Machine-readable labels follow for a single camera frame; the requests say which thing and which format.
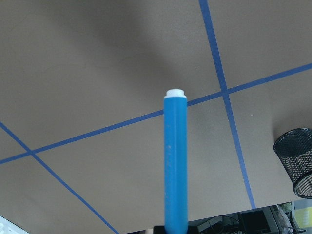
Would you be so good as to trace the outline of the black mesh pen cup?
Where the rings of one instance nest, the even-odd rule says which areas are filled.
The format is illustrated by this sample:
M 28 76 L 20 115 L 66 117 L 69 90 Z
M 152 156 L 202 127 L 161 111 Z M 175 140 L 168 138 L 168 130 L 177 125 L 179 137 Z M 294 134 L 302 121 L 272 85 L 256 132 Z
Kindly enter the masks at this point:
M 297 128 L 282 134 L 273 150 L 281 161 L 300 198 L 312 197 L 312 130 Z

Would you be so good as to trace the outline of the brown paper table mat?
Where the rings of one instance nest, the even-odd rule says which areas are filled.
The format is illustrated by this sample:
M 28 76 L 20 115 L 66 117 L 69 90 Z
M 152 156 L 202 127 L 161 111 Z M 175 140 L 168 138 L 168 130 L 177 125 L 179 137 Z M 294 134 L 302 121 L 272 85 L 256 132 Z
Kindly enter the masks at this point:
M 1 216 L 32 234 L 163 224 L 172 88 L 189 220 L 297 199 L 273 144 L 312 126 L 311 1 L 1 1 Z

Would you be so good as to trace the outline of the blue marker pen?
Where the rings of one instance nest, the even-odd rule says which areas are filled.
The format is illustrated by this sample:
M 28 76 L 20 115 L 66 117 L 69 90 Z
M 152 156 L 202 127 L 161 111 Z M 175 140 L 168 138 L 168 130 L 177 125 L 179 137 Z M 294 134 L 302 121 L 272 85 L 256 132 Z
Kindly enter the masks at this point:
M 167 234 L 186 234 L 187 98 L 181 89 L 164 97 L 164 228 Z

